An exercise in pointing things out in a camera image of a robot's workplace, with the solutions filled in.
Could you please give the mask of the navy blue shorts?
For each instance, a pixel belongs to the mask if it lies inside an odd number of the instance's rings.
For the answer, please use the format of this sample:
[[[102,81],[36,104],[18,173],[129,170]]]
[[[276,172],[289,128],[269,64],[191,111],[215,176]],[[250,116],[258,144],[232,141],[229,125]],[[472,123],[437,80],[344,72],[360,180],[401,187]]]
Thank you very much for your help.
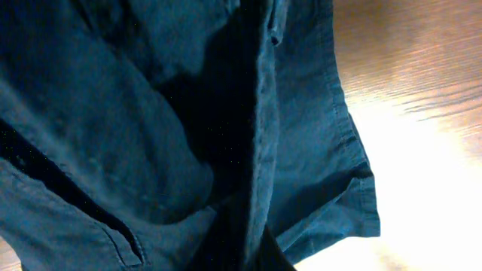
[[[378,237],[326,0],[3,0],[1,235],[22,268],[259,270]]]

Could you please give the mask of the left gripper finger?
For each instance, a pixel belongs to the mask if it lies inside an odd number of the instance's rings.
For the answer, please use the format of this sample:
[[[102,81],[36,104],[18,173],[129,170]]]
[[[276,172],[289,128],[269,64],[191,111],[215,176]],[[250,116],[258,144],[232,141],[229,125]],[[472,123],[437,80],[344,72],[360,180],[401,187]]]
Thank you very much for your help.
[[[268,226],[264,227],[259,248],[259,271],[296,271],[286,259]]]

